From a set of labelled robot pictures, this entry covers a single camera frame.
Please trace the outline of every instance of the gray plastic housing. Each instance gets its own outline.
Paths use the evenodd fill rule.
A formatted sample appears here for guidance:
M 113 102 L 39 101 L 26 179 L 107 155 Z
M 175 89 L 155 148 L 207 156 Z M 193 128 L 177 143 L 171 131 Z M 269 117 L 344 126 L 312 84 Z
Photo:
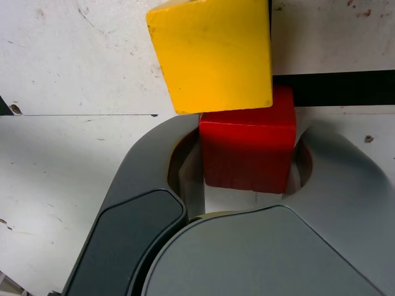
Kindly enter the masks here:
M 197 143 L 198 123 L 197 115 L 172 118 L 130 149 L 62 295 L 141 293 L 155 255 L 188 222 L 178 171 Z
M 142 295 L 395 295 L 391 183 L 338 134 L 310 128 L 300 145 L 312 164 L 303 188 L 183 228 L 156 257 Z

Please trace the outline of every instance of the yellow triangular block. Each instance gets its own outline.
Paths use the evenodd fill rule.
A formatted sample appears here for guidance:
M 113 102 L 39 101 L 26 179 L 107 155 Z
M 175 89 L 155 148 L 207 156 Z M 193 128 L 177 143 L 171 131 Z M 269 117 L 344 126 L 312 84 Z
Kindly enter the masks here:
M 272 105 L 267 0 L 170 0 L 146 19 L 177 113 Z

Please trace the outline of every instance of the wooden block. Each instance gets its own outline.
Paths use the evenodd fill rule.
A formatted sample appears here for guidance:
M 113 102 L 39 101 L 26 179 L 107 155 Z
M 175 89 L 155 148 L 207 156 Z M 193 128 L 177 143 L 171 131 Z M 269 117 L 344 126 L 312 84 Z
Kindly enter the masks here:
M 199 124 L 206 184 L 284 193 L 296 137 L 292 90 L 274 88 L 273 107 L 204 113 Z
M 178 114 L 272 105 L 267 0 L 170 0 L 146 20 Z

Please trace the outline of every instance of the white wooden surface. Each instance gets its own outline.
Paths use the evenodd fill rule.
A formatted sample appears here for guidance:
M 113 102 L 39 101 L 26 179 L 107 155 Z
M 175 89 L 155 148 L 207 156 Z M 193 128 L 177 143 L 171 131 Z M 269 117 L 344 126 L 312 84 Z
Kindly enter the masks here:
M 144 19 L 161 2 L 0 0 L 1 96 L 23 114 L 173 113 Z M 394 11 L 274 0 L 274 74 L 395 69 Z
M 24 114 L 0 117 L 0 270 L 36 296 L 62 290 L 127 150 L 174 116 L 144 19 L 162 2 L 0 0 L 0 95 Z M 274 74 L 395 69 L 395 2 L 348 2 L 274 0 Z M 395 180 L 392 107 L 298 112 Z M 266 202 L 233 195 L 208 188 L 208 210 Z
M 310 125 L 336 130 L 395 182 L 395 116 L 328 109 L 298 110 L 299 134 Z M 151 116 L 0 117 L 0 218 L 7 221 L 0 224 L 1 270 L 36 296 L 62 290 L 120 162 L 161 121 Z M 365 144 L 366 135 L 373 142 Z M 238 191 L 229 198 L 229 193 L 207 188 L 208 212 L 267 202 L 262 194 Z

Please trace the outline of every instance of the red block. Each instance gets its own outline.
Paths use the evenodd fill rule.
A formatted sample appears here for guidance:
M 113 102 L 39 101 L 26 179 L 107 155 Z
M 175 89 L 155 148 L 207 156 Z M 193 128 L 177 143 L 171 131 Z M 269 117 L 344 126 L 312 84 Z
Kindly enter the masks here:
M 275 86 L 271 108 L 204 113 L 199 132 L 207 185 L 284 193 L 296 137 L 291 88 Z

